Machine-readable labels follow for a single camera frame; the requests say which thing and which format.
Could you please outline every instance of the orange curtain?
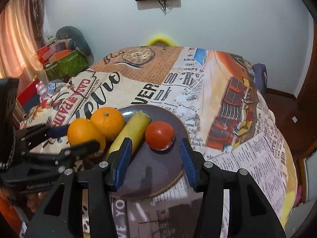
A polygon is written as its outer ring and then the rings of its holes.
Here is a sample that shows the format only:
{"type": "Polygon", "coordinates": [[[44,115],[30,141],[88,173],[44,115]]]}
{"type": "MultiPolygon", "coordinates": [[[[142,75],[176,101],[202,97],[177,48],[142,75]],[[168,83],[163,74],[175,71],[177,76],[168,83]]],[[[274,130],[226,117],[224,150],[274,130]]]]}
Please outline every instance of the orange curtain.
{"type": "Polygon", "coordinates": [[[18,93],[37,75],[48,82],[37,58],[30,0],[10,0],[0,14],[0,78],[20,79],[18,93]]]}

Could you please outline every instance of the tomato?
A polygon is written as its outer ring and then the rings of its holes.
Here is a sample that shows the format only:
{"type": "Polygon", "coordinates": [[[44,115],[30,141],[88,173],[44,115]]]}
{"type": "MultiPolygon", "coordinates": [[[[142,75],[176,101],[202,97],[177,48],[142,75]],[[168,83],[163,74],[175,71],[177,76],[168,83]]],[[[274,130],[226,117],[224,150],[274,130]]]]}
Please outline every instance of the tomato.
{"type": "Polygon", "coordinates": [[[175,130],[166,122],[156,121],[149,124],[145,131],[145,140],[151,149],[165,150],[172,146],[175,130]]]}

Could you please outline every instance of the brown floor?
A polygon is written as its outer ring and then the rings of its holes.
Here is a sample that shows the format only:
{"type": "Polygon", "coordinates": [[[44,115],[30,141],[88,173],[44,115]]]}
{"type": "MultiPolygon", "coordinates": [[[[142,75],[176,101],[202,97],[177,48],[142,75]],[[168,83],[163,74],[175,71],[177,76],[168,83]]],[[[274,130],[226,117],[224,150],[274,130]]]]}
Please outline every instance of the brown floor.
{"type": "Polygon", "coordinates": [[[317,139],[317,110],[313,106],[299,110],[294,100],[267,94],[267,106],[273,111],[276,126],[288,143],[294,161],[298,160],[317,139]]]}

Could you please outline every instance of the silver bolt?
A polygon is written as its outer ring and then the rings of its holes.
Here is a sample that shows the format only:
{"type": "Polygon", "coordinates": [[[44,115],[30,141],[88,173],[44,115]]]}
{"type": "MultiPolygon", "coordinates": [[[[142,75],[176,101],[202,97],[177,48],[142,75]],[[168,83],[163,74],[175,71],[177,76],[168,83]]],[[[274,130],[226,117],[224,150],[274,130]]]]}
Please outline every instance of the silver bolt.
{"type": "Polygon", "coordinates": [[[72,173],[73,173],[73,170],[70,169],[70,168],[66,169],[65,172],[64,172],[64,174],[66,174],[67,176],[71,175],[72,173]]]}
{"type": "Polygon", "coordinates": [[[212,168],[214,166],[214,164],[210,161],[206,161],[205,163],[203,163],[203,165],[207,168],[212,168]]]}
{"type": "Polygon", "coordinates": [[[68,156],[69,154],[70,154],[70,150],[69,149],[65,150],[64,155],[68,156]]]}
{"type": "Polygon", "coordinates": [[[100,162],[100,163],[99,163],[99,166],[100,166],[101,168],[105,168],[105,167],[108,166],[108,162],[106,162],[106,161],[100,162]]]}
{"type": "Polygon", "coordinates": [[[63,173],[63,172],[65,171],[65,169],[66,169],[65,166],[60,166],[60,167],[58,168],[58,172],[61,174],[61,173],[63,173]]]}
{"type": "Polygon", "coordinates": [[[242,168],[239,170],[239,173],[243,176],[246,176],[248,174],[248,171],[246,169],[242,168]]]}

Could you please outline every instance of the green bag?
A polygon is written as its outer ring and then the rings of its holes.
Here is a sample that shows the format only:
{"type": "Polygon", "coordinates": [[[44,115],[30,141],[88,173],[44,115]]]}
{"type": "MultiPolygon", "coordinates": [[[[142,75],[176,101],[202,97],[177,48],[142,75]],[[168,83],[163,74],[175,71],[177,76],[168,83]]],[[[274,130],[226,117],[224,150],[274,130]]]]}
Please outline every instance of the green bag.
{"type": "Polygon", "coordinates": [[[76,76],[87,68],[88,63],[85,56],[74,50],[47,67],[45,71],[51,81],[59,79],[67,83],[69,78],[76,76]]]}

